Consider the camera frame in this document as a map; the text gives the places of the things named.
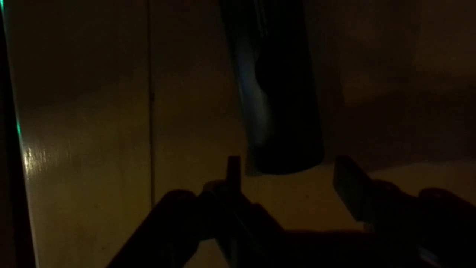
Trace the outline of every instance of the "wall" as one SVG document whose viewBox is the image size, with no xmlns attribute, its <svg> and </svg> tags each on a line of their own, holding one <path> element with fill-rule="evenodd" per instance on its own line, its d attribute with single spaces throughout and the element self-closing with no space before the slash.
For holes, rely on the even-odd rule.
<svg viewBox="0 0 476 268">
<path fill-rule="evenodd" d="M 332 189 L 354 157 L 409 192 L 443 186 L 476 203 L 476 5 L 305 0 L 327 161 L 250 176 L 244 192 L 286 228 L 359 228 Z M 156 198 L 220 179 L 246 137 L 216 0 L 153 3 Z M 213 243 L 189 267 L 223 267 Z"/>
<path fill-rule="evenodd" d="M 150 209 L 146 8 L 8 2 L 40 268 L 106 267 Z"/>
</svg>

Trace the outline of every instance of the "wooden panel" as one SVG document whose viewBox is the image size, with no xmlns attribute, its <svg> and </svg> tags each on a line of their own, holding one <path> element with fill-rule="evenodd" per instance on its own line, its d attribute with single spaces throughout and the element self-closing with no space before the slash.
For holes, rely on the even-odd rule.
<svg viewBox="0 0 476 268">
<path fill-rule="evenodd" d="M 475 3 L 305 0 L 327 160 L 292 176 L 246 178 L 244 192 L 286 228 L 359 228 L 332 189 L 332 158 L 417 192 L 443 186 L 476 203 Z M 246 155 L 217 2 L 153 5 L 155 173 L 159 198 L 199 191 Z M 189 267 L 210 267 L 219 252 Z"/>
<path fill-rule="evenodd" d="M 39 267 L 104 267 L 150 209 L 146 8 L 8 5 Z"/>
</svg>

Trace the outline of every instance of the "dark object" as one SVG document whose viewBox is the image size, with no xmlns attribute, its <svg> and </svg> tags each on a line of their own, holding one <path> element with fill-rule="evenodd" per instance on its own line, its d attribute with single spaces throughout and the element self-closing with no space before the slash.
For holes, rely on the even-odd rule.
<svg viewBox="0 0 476 268">
<path fill-rule="evenodd" d="M 323 160 L 301 0 L 220 0 L 248 148 L 260 173 Z"/>
<path fill-rule="evenodd" d="M 234 268 L 475 267 L 475 207 L 446 191 L 415 198 L 339 158 L 335 186 L 373 233 L 286 231 L 240 192 L 240 158 L 228 164 L 226 181 L 207 183 L 198 197 L 167 194 L 110 267 L 183 267 L 208 239 L 219 242 Z"/>
<path fill-rule="evenodd" d="M 8 188 L 3 189 L 3 197 L 9 198 L 9 201 L 6 201 L 6 206 L 10 206 L 13 219 L 12 231 L 15 245 L 12 245 L 10 248 L 15 249 L 15 265 L 33 268 L 36 267 L 34 250 L 19 137 L 16 133 L 15 100 L 10 82 L 9 54 L 6 48 L 5 20 L 2 9 L 0 23 L 0 181 L 5 181 L 2 182 L 2 185 Z M 2 225 L 2 228 L 2 231 L 9 233 L 9 228 L 6 228 L 5 225 Z"/>
</svg>

